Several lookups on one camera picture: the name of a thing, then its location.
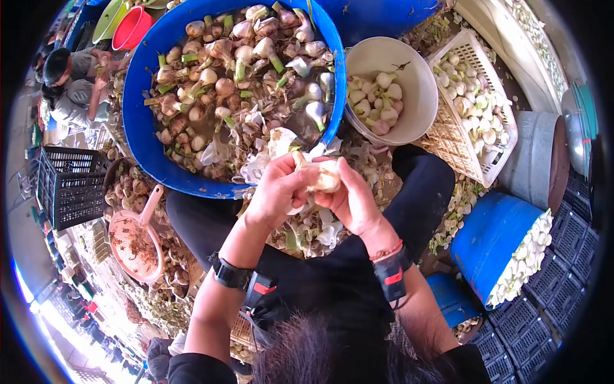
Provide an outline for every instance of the gray shirt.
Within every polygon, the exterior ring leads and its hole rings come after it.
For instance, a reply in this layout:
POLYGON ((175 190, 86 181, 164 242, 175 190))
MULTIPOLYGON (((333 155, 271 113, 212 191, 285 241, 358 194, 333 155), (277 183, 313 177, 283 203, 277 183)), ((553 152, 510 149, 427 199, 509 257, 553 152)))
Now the gray shirt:
POLYGON ((93 82, 91 77, 88 77, 88 72, 92 72, 98 64, 98 59, 91 54, 93 47, 71 53, 72 59, 72 74, 73 80, 86 79, 93 82))
POLYGON ((89 128, 94 120, 87 117, 90 107, 91 88, 88 80, 69 79, 64 84, 64 95, 56 101, 51 116, 58 122, 63 122, 71 128, 89 128))

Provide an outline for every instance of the black pants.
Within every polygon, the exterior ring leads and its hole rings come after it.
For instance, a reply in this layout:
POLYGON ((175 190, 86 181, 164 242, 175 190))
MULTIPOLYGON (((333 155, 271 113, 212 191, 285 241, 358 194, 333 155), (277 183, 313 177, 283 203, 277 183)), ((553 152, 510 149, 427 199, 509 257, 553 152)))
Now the black pants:
MULTIPOLYGON (((403 240, 409 257, 416 262, 448 207, 454 189, 454 172, 439 157, 410 144, 396 148, 392 169, 403 180, 403 188, 384 216, 403 240)), ((175 191, 166 201, 175 231, 205 270, 211 267, 209 256, 221 248, 240 208, 240 201, 199 198, 175 191)), ((291 309, 303 312, 320 309, 325 305, 323 300, 334 306, 343 296, 361 303, 355 303, 356 306, 367 304, 381 311, 390 310, 373 274, 367 249, 354 235, 328 256, 308 260, 296 259, 265 245, 257 268, 279 278, 276 292, 291 309)), ((356 306, 351 305, 353 308, 348 312, 360 312, 356 306)), ((353 317, 356 322, 362 321, 360 315, 353 317)))

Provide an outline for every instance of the strainer handle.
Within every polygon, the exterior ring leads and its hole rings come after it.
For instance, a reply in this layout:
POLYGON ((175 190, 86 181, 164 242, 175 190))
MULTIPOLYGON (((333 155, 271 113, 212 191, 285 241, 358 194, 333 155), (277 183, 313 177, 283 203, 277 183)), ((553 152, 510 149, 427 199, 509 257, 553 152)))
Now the strainer handle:
POLYGON ((162 184, 158 184, 154 187, 151 195, 149 195, 149 199, 145 204, 145 208, 141 213, 141 217, 139 218, 139 225, 143 226, 144 224, 149 222, 149 219, 152 217, 155 211, 156 204, 160 201, 160 198, 164 194, 164 187, 162 184))

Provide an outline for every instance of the black plastic crate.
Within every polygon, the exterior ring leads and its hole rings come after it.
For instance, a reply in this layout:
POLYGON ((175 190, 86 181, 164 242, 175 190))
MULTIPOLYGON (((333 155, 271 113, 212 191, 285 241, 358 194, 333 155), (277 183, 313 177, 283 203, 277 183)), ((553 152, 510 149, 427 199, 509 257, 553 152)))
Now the black plastic crate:
POLYGON ((567 312, 567 314, 565 315, 565 318, 563 318, 563 320, 561 320, 558 323, 555 323, 553 321, 554 327, 557 329, 557 331, 561 333, 561 335, 565 335, 567 333, 567 330, 569 329, 569 324, 571 323, 573 316, 576 314, 576 311, 578 310, 578 307, 582 303, 583 299, 584 299, 584 289, 581 289, 580 295, 578 295, 576 300, 573 302, 571 308, 569 308, 569 312, 567 312))
POLYGON ((588 223, 571 211, 562 226, 560 238, 556 243, 553 239, 552 244, 556 253, 571 264, 580 251, 587 228, 588 223))
POLYGON ((480 326, 480 329, 478 330, 478 332, 473 336, 473 338, 471 339, 471 344, 476 344, 477 342, 479 342, 480 340, 482 340, 485 337, 490 337, 493 334, 494 330, 492 328, 492 325, 490 323, 490 321, 488 321, 486 318, 482 319, 482 325, 480 326))
POLYGON ((537 377, 538 371, 546 365, 548 358, 556 352, 556 344, 553 341, 547 341, 533 355, 530 360, 525 363, 519 371, 517 371, 518 379, 522 384, 529 384, 537 377))
POLYGON ((508 354, 516 366, 521 367, 548 341, 552 341, 552 333, 542 318, 537 318, 526 332, 508 347, 508 354))
POLYGON ((529 277, 529 282, 523 285, 523 289, 529 291, 537 302, 545 308, 565 279, 569 266, 561 257, 557 257, 549 247, 546 247, 544 253, 545 256, 540 270, 529 277))
POLYGON ((567 203, 565 200, 561 201, 561 205, 559 210, 556 212, 552 219, 552 228, 550 228, 550 235, 552 235, 552 247, 554 248, 555 244, 561 239, 561 235, 563 229, 565 228, 565 224, 567 223, 567 218, 569 217, 569 213, 572 211, 572 206, 570 203, 567 203))
POLYGON ((523 335, 531 324, 539 317, 539 313, 526 297, 514 302, 514 307, 508 312, 507 317, 495 326, 495 333, 501 341, 510 346, 523 335))
POLYGON ((488 371, 488 376, 490 376, 492 383, 499 383, 514 374, 514 366, 511 363, 510 357, 504 353, 486 364, 486 371, 488 371))
POLYGON ((486 335, 481 340, 472 344, 475 344, 478 347, 484 364, 488 364, 489 362, 495 360, 499 355, 505 353, 503 343, 494 332, 491 332, 490 335, 486 335))
POLYGON ((511 375, 511 376, 508 376, 508 377, 503 378, 503 379, 501 379, 501 380, 497 380, 497 381, 496 381, 496 382, 494 382, 494 383, 495 383, 495 384, 516 384, 516 383, 517 383, 517 381, 516 381, 516 376, 511 375))
POLYGON ((588 189, 588 181, 580 173, 575 170, 569 170, 569 179, 565 188, 565 197, 578 197, 584 201, 589 201, 590 194, 588 189))
POLYGON ((572 273, 568 273, 566 279, 563 280, 558 291, 556 291, 554 297, 545 308, 546 314, 552 320, 553 325, 559 330, 563 328, 561 323, 565 321, 567 314, 570 313, 578 297, 583 293, 584 287, 582 284, 572 273))
POLYGON ((102 217, 108 161, 98 151, 44 147, 36 195, 53 228, 102 217))
POLYGON ((593 256, 595 256, 598 242, 599 235, 597 232, 590 228, 587 229, 580 246, 580 251, 572 264, 573 273, 582 283, 586 283, 588 276, 591 274, 591 262, 593 261, 593 256))
POLYGON ((499 307, 488 312, 488 320, 491 321, 492 325, 493 326, 499 325, 507 317, 507 315, 512 311, 512 309, 514 308, 514 303, 519 299, 520 297, 516 297, 512 301, 505 301, 499 307))

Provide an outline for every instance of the stack of crates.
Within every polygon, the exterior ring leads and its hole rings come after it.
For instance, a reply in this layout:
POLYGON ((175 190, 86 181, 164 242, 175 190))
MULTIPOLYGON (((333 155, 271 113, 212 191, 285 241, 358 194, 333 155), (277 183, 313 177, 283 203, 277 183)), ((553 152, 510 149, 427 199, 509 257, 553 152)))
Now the stack of crates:
POLYGON ((523 294, 488 313, 471 341, 478 346, 493 383, 533 382, 556 352, 555 340, 569 331, 599 242, 590 225, 588 191, 584 177, 571 171, 540 270, 523 285, 523 294))

